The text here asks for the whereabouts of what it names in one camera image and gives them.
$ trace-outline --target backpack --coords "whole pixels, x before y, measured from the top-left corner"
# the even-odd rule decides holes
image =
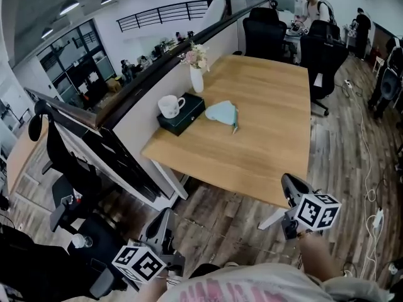
[[[319,0],[319,2],[317,3],[317,12],[319,12],[319,9],[321,8],[321,4],[322,3],[324,3],[326,6],[327,6],[327,8],[328,8],[328,10],[329,10],[329,23],[331,23],[332,25],[338,25],[337,23],[336,23],[336,19],[334,18],[334,11],[333,11],[333,7],[332,7],[332,5],[328,2],[328,1],[326,1],[326,0]]]

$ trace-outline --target wooden table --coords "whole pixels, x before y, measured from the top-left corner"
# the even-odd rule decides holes
[[[7,185],[9,195],[14,195],[18,199],[30,204],[31,206],[34,206],[35,208],[47,214],[50,213],[49,210],[18,194],[16,192],[16,189],[23,176],[29,178],[29,180],[33,182],[35,186],[39,185],[39,182],[37,180],[26,173],[26,168],[31,159],[31,156],[35,153],[41,142],[45,140],[45,137],[48,134],[48,128],[49,123],[44,118],[42,121],[42,131],[39,136],[39,140],[37,142],[34,142],[31,141],[28,134],[28,126],[26,126],[25,130],[17,140],[16,145],[13,147],[10,155],[7,158]]]
[[[286,172],[306,179],[310,144],[307,69],[229,55],[204,76],[199,95],[206,107],[230,100],[239,130],[200,115],[179,137],[158,129],[142,151],[186,199],[169,168],[228,191],[281,208],[259,226],[268,227],[288,208],[280,179]]]

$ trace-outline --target black metal railing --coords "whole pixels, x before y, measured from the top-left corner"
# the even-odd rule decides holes
[[[196,0],[184,3],[169,4],[132,14],[117,20],[122,32],[141,28],[156,23],[165,23],[175,20],[192,20],[202,18],[213,0]]]

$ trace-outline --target chair base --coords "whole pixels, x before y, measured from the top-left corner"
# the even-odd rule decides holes
[[[324,106],[321,102],[319,102],[317,99],[311,99],[310,100],[312,103],[320,106],[322,109],[325,110],[324,116],[328,116],[329,115],[329,108],[327,106]]]

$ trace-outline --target black box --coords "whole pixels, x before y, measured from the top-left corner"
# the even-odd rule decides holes
[[[186,128],[206,109],[204,99],[199,96],[184,93],[182,98],[184,98],[186,102],[176,117],[165,118],[162,114],[157,116],[161,128],[168,130],[176,136],[179,136],[183,131],[185,131]]]

